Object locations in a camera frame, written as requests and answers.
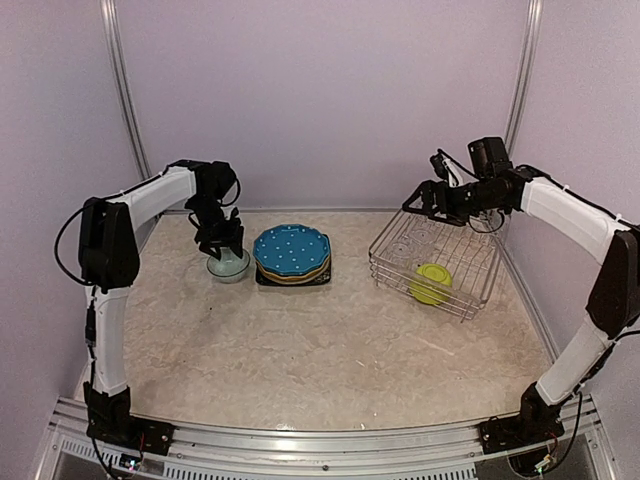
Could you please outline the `white ribbed ceramic bowl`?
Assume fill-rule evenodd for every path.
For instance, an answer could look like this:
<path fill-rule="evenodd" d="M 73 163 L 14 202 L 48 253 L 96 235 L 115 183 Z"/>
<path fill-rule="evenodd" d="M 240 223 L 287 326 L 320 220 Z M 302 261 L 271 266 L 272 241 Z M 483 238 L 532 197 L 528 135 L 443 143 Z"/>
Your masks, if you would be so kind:
<path fill-rule="evenodd" d="M 250 255 L 245 249 L 241 256 L 237 256 L 227 247 L 220 249 L 219 258 L 210 256 L 206 262 L 206 268 L 213 279 L 223 284 L 241 281 L 246 276 L 249 265 Z"/>

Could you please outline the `black floral square plate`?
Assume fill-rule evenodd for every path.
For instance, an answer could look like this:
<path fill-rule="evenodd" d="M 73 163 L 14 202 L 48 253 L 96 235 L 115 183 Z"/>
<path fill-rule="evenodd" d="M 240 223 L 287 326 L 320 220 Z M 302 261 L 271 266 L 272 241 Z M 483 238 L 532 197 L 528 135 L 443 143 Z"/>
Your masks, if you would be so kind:
<path fill-rule="evenodd" d="M 307 283 L 304 284 L 297 284 L 297 285 L 282 285 L 282 284 L 277 284 L 273 281 L 270 281 L 268 279 L 266 279 L 265 277 L 263 277 L 261 275 L 261 273 L 257 270 L 257 277 L 256 279 L 259 280 L 260 282 L 262 282 L 264 285 L 274 285 L 274 286 L 282 286 L 282 287 L 303 287 L 303 286 L 318 286 L 318 285 L 323 285 L 329 282 L 330 280 L 330 270 L 331 270 L 331 263 L 329 268 L 318 278 L 316 278 L 315 280 L 309 281 Z"/>

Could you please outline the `blue polka dot plate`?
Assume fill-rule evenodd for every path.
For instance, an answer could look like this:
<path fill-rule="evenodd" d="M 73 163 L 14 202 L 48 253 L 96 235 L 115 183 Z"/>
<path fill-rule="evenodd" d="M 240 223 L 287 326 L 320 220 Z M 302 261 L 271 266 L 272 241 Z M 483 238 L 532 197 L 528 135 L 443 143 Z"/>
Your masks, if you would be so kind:
<path fill-rule="evenodd" d="M 266 272 L 284 277 L 300 277 L 315 271 L 330 255 L 329 237 L 303 224 L 267 228 L 253 246 L 255 261 Z"/>

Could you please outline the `orange polka dot plate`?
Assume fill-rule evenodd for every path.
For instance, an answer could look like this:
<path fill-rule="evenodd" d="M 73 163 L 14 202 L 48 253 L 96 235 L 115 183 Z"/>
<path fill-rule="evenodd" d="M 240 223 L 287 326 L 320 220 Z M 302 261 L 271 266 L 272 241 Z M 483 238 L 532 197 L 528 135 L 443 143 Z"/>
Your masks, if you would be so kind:
<path fill-rule="evenodd" d="M 287 275 L 280 275 L 280 274 L 276 274 L 273 272 L 270 272 L 268 270 L 266 270 L 260 263 L 257 264 L 257 270 L 261 273 L 261 275 L 263 277 L 265 277 L 266 279 L 273 281 L 277 284 L 282 284 L 282 285 L 297 285 L 297 284 L 304 284 L 307 283 L 309 281 L 315 280 L 316 278 L 318 278 L 319 276 L 321 276 L 330 266 L 331 263 L 331 259 L 327 259 L 320 267 L 311 270 L 310 272 L 306 273 L 306 274 L 301 274 L 301 275 L 293 275 L 293 274 L 287 274 Z"/>

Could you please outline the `lime green bowl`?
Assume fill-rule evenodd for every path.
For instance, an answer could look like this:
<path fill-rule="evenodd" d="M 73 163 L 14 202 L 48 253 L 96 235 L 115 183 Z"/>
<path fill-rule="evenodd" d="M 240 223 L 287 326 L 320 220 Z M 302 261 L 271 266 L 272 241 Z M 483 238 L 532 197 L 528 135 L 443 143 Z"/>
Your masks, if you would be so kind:
<path fill-rule="evenodd" d="M 452 284 L 453 277 L 445 267 L 425 263 L 415 270 L 408 291 L 417 301 L 437 306 L 449 300 Z"/>

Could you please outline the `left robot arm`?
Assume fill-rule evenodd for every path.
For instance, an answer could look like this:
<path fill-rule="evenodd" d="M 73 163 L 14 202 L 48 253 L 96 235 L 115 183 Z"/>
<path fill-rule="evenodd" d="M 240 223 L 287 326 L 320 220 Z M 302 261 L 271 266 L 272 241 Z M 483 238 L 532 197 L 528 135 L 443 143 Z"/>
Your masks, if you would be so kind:
<path fill-rule="evenodd" d="M 80 272 L 60 269 L 86 292 L 91 373 L 83 389 L 89 424 L 101 426 L 118 444 L 133 443 L 140 434 L 139 421 L 130 414 L 123 353 L 124 311 L 140 270 L 136 234 L 170 207 L 183 204 L 198 249 L 221 266 L 224 276 L 240 276 L 249 263 L 244 227 L 237 208 L 225 199 L 240 191 L 229 163 L 183 159 L 126 190 L 87 199 L 71 216 L 80 222 Z"/>

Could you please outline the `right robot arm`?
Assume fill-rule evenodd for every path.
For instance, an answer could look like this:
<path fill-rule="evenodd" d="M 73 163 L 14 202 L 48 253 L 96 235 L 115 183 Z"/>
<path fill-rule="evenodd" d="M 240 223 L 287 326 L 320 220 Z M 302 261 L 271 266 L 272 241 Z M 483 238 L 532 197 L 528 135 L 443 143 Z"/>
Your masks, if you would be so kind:
<path fill-rule="evenodd" d="M 582 250 L 588 266 L 563 261 L 551 283 L 581 314 L 576 330 L 552 366 L 521 397 L 511 433 L 535 442 L 554 423 L 561 405 L 606 362 L 617 341 L 639 318 L 639 229 L 579 197 L 529 165 L 509 168 L 491 179 L 452 187 L 444 180 L 421 182 L 403 211 L 455 226 L 485 210 L 522 213 Z"/>

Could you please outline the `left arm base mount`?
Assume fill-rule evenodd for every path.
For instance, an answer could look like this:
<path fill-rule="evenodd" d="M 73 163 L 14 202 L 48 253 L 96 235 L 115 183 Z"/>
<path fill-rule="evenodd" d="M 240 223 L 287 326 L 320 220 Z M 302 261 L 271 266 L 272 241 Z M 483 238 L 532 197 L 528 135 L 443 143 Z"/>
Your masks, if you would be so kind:
<path fill-rule="evenodd" d="M 87 435 L 130 450 L 167 456 L 175 429 L 171 423 L 131 415 L 116 420 L 89 416 Z"/>

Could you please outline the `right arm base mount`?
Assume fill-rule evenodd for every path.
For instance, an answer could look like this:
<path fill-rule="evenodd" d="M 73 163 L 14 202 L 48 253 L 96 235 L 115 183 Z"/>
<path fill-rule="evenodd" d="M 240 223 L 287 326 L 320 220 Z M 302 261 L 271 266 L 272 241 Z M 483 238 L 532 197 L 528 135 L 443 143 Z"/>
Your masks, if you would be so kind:
<path fill-rule="evenodd" d="M 522 448 L 561 437 L 565 433 L 559 419 L 525 422 L 519 415 L 491 417 L 478 425 L 484 454 Z"/>

